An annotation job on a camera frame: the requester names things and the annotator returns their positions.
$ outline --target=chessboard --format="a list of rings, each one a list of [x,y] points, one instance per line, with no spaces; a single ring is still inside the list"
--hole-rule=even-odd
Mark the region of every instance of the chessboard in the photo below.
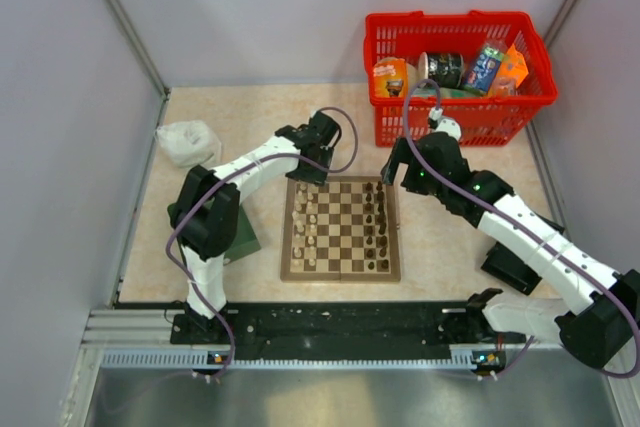
[[[379,177],[289,180],[280,278],[302,282],[398,282],[393,186]]]

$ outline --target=beige speckled surface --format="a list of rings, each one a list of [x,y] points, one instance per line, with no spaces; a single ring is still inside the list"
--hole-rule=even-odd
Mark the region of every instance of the beige speckled surface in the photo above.
[[[176,88],[165,123],[202,119],[223,142],[223,161],[253,150],[287,124],[300,124],[325,105],[337,105],[354,118],[360,135],[358,159],[346,175],[379,173],[389,149],[374,144],[373,109],[365,84],[265,85]],[[333,167],[344,165],[353,147],[345,135]],[[542,215],[548,206],[524,132],[505,147],[467,148],[473,169],[495,171],[511,183],[525,202]],[[121,301],[184,299],[184,274],[164,254],[170,234],[167,205],[174,202],[185,171],[156,152],[124,283]],[[492,240],[464,220],[447,213],[433,198],[398,190],[400,260],[398,284],[301,284],[280,281],[285,179],[264,186],[244,203],[262,250],[225,269],[225,290],[231,301],[436,300],[462,299],[487,287],[502,286],[479,270]],[[533,294],[555,297],[542,283]]]

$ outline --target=red basket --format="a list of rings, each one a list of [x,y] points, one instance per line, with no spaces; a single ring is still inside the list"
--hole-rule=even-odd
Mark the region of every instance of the red basket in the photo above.
[[[376,144],[391,146],[402,128],[404,99],[375,96],[372,71],[385,57],[402,57],[417,65],[422,52],[457,52],[473,59],[488,39],[515,43],[529,75],[512,97],[444,99],[444,114],[462,127],[462,145],[505,145],[542,107],[558,96],[549,54],[523,12],[478,12],[466,15],[370,14],[366,19],[364,66],[369,76],[369,99],[375,109]],[[428,132],[427,115],[435,99],[416,98],[409,105],[414,139]]]

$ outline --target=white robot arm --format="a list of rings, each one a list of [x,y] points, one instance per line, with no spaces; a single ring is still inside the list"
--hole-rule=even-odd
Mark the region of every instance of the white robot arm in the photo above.
[[[224,253],[236,236],[240,204],[262,185],[281,175],[304,182],[324,183],[333,149],[340,137],[340,126],[331,117],[316,112],[308,124],[279,129],[263,145],[233,162],[212,170],[196,166],[189,171],[178,200],[169,207],[174,229],[212,186],[238,173],[197,211],[177,239],[183,262],[193,277],[187,304],[195,314],[206,319],[214,316],[197,295],[194,284],[216,310],[227,303],[223,287]],[[266,157],[271,160],[260,161]],[[323,169],[300,161],[300,157],[314,161]]]
[[[529,209],[497,175],[469,170],[458,145],[460,127],[455,120],[443,117],[442,109],[432,109],[429,124],[433,131],[415,142],[423,159],[451,183],[492,205],[499,213],[517,219],[523,228],[543,242],[532,240],[503,216],[483,209],[426,172],[404,137],[397,139],[382,170],[383,181],[393,183],[398,164],[407,164],[401,183],[407,191],[433,195],[452,214],[464,217],[478,230],[496,239],[501,249],[510,252],[513,260],[502,268],[504,272],[512,268],[518,273],[508,272],[509,276],[501,276],[501,280],[517,286],[517,282],[512,284],[509,280],[520,280],[515,277],[522,274],[529,279],[541,277],[562,297],[561,300],[536,300],[488,289],[472,296],[470,304],[476,308],[480,305],[482,315],[496,332],[518,332],[563,344],[581,362],[602,368],[631,338],[631,328],[619,308],[602,295],[603,292],[567,268],[560,256],[580,266],[609,290],[634,316],[636,324],[640,320],[640,274],[631,270],[622,275],[591,258],[563,237],[549,221]],[[545,246],[552,247],[549,250],[557,254],[550,254]]]

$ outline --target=white bag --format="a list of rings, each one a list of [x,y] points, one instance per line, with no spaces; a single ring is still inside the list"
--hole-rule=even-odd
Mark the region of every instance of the white bag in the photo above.
[[[201,120],[160,126],[156,138],[160,148],[178,167],[191,168],[206,163],[206,167],[211,168],[220,163],[222,143]]]

